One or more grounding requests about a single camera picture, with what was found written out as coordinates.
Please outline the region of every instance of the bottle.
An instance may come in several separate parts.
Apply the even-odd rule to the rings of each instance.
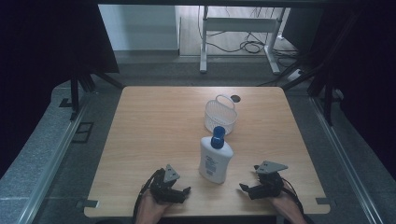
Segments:
[[[201,139],[200,174],[217,184],[224,183],[227,166],[233,156],[230,145],[224,141],[225,129],[221,126],[213,130],[213,136]]]

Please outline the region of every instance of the white plastic basket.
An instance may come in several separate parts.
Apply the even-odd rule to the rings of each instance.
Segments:
[[[222,96],[229,100],[232,107],[229,107],[218,100]],[[216,96],[215,100],[207,102],[205,108],[205,126],[210,131],[217,126],[221,126],[225,129],[225,134],[229,134],[233,131],[233,126],[235,125],[236,118],[238,114],[235,111],[235,104],[231,97],[220,94]]]

